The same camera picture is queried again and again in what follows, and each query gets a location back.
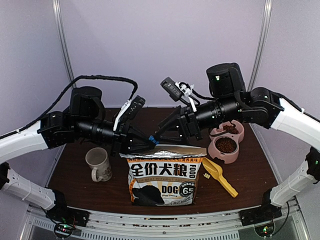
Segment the blue binder clip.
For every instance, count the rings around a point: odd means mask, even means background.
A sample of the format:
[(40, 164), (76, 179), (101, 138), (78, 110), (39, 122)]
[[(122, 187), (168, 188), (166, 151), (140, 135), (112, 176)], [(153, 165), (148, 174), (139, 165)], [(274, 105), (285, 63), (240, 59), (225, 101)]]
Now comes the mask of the blue binder clip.
[(155, 137), (153, 135), (150, 135), (148, 140), (150, 142), (152, 142), (155, 146), (158, 145), (160, 142), (158, 140), (155, 139)]

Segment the dog food bag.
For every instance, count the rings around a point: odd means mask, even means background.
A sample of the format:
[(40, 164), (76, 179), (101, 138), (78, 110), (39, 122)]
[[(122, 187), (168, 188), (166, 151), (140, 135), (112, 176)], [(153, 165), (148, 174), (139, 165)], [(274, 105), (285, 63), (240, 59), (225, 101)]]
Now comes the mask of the dog food bag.
[(132, 204), (145, 207), (193, 204), (199, 169), (206, 155), (203, 147), (170, 144), (159, 144), (140, 153), (120, 154), (129, 167)]

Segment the yellow binder clip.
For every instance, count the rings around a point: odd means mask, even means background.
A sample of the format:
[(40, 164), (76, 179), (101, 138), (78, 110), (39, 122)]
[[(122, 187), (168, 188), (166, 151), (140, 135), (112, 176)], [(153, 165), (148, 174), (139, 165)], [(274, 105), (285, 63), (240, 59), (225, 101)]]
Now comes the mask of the yellow binder clip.
[(206, 179), (209, 179), (209, 178), (211, 177), (208, 173), (205, 173), (203, 176), (204, 176)]

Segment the yellow plastic scoop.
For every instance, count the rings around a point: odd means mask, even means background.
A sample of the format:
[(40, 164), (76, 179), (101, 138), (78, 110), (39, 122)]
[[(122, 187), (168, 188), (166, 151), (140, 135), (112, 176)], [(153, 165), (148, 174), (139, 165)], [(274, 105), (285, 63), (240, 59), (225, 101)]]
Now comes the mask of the yellow plastic scoop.
[(238, 192), (231, 186), (231, 184), (224, 178), (223, 169), (217, 163), (209, 160), (206, 157), (202, 158), (202, 165), (205, 170), (216, 180), (221, 186), (233, 197), (238, 196)]

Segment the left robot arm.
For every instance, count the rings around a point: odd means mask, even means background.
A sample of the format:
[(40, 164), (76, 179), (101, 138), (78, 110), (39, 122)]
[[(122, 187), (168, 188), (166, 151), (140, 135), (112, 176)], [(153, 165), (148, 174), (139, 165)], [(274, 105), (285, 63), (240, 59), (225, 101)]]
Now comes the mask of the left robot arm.
[(121, 108), (117, 122), (105, 119), (106, 110), (101, 101), (102, 91), (96, 87), (77, 87), (71, 91), (70, 105), (64, 111), (45, 114), (24, 130), (0, 139), (0, 189), (44, 210), (52, 211), (61, 222), (72, 218), (72, 211), (64, 195), (41, 187), (18, 175), (8, 160), (27, 153), (54, 149), (78, 139), (87, 139), (97, 145), (111, 146), (111, 154), (131, 154), (151, 150), (155, 143), (143, 132), (134, 128), (127, 119), (133, 119), (145, 104), (137, 96)]

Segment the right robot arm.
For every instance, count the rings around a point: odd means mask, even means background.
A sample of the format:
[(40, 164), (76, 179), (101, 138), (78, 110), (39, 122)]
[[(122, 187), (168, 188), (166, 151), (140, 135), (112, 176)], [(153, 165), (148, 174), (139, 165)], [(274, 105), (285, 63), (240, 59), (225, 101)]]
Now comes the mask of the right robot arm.
[(252, 123), (287, 133), (310, 145), (305, 161), (284, 182), (264, 194), (256, 210), (259, 220), (268, 220), (276, 209), (308, 184), (320, 179), (320, 122), (284, 95), (265, 87), (246, 91), (237, 63), (221, 63), (206, 70), (212, 100), (179, 107), (159, 124), (154, 138), (159, 142), (186, 144), (190, 137), (202, 138), (203, 129), (217, 128), (232, 120)]

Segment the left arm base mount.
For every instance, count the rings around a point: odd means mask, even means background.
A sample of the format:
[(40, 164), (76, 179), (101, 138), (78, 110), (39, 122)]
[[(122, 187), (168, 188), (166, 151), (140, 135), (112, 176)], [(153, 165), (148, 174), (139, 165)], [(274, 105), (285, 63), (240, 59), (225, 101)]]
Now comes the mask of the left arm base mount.
[(67, 207), (63, 210), (42, 209), (45, 217), (53, 224), (53, 233), (58, 239), (67, 239), (75, 232), (78, 232), (79, 227), (86, 227), (89, 221), (90, 213), (85, 210), (79, 210)]

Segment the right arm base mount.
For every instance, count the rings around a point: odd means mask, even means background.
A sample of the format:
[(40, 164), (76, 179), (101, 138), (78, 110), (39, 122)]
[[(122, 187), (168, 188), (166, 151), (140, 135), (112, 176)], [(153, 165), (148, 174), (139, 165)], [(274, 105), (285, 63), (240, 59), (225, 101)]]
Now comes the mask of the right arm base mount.
[(255, 233), (263, 238), (270, 237), (275, 232), (274, 220), (281, 216), (281, 207), (272, 205), (258, 206), (239, 212), (242, 226), (253, 226)]

